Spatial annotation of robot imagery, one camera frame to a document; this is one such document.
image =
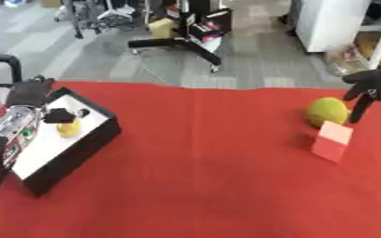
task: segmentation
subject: caster wheel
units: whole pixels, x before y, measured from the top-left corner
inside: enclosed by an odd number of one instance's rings
[[[76,39],[84,39],[84,36],[81,33],[76,33],[75,38]]]
[[[211,65],[211,73],[216,73],[219,71],[219,66]]]
[[[138,51],[137,49],[135,49],[135,48],[133,48],[132,50],[131,50],[131,54],[133,54],[133,55],[139,55],[140,54],[140,51]]]

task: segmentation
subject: white cabinet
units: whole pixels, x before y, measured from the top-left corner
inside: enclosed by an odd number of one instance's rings
[[[303,0],[296,27],[308,52],[353,43],[371,0]]]

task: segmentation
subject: red cube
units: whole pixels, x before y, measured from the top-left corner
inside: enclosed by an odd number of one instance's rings
[[[326,121],[321,127],[312,152],[322,158],[339,163],[352,135],[352,128]]]

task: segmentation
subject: red tablecloth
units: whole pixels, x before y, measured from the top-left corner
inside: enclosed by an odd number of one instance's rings
[[[39,199],[10,175],[0,238],[381,238],[381,105],[336,165],[304,114],[343,91],[60,85],[124,134]]]

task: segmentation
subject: gray carpet floor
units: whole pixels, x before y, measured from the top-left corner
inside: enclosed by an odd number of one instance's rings
[[[35,2],[0,7],[0,53],[18,56],[25,77],[43,74],[61,81],[230,89],[346,87],[326,72],[320,56],[305,54],[298,40],[276,21],[289,8],[287,0],[228,0],[226,4],[234,9],[234,30],[217,51],[224,64],[215,74],[203,59],[177,48],[151,48],[132,55],[126,42],[150,35],[142,25],[100,35],[86,31],[83,40],[75,39],[69,22],[53,21],[56,9]],[[9,69],[0,64],[0,82],[9,78]]]

